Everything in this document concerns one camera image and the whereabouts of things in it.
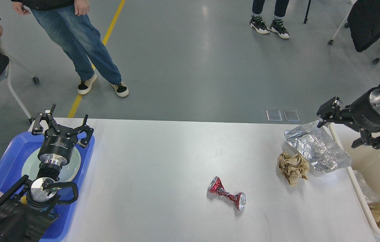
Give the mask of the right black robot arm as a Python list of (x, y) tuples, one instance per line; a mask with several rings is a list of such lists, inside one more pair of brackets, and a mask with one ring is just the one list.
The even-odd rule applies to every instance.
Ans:
[(325, 123), (344, 124), (360, 133), (360, 138), (353, 141), (352, 147), (368, 145), (380, 149), (380, 84), (365, 92), (352, 104), (340, 108), (341, 100), (333, 97), (320, 106), (317, 116), (317, 128)]

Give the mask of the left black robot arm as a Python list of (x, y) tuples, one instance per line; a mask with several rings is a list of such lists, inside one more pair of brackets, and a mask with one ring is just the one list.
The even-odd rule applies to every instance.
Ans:
[(70, 163), (75, 145), (89, 146), (94, 129), (87, 125), (59, 125), (49, 111), (37, 115), (32, 135), (44, 135), (38, 152), (39, 170), (35, 179), (23, 175), (0, 197), (0, 242), (38, 242), (60, 217), (56, 205), (77, 201), (79, 189), (72, 181), (61, 181), (62, 168)]

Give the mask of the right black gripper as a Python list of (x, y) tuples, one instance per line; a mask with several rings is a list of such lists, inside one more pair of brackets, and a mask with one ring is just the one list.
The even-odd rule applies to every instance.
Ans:
[(345, 126), (360, 132), (361, 137), (353, 141), (351, 147), (361, 145), (380, 149), (380, 135), (372, 137), (372, 133), (380, 131), (380, 87), (374, 87), (360, 96), (356, 101), (341, 109), (342, 101), (333, 97), (319, 107), (317, 116), (319, 121), (317, 128), (326, 123), (344, 124)]

